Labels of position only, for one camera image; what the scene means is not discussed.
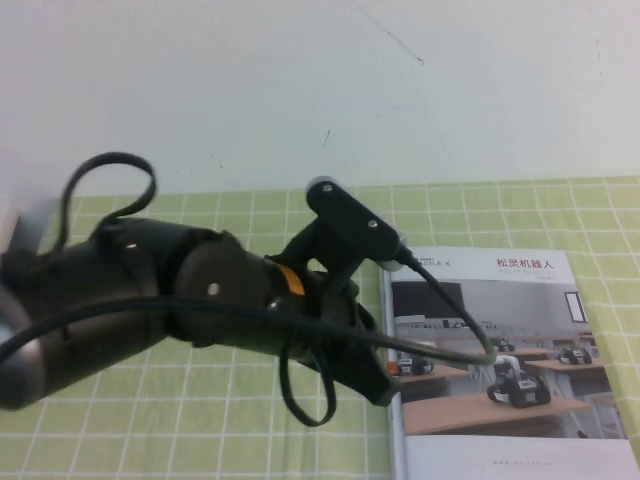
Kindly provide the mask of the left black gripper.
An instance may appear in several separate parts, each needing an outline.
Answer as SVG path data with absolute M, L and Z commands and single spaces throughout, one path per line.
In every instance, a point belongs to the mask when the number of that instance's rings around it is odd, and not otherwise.
M 357 301 L 359 287 L 351 276 L 359 259 L 340 261 L 324 271 L 310 270 L 302 262 L 274 261 L 294 291 L 304 292 L 304 314 L 333 330 L 378 333 L 371 314 Z M 372 405 L 388 406 L 399 392 L 399 382 L 379 356 L 379 347 L 335 335 L 311 335 L 312 350 L 324 363 L 322 374 L 349 387 Z

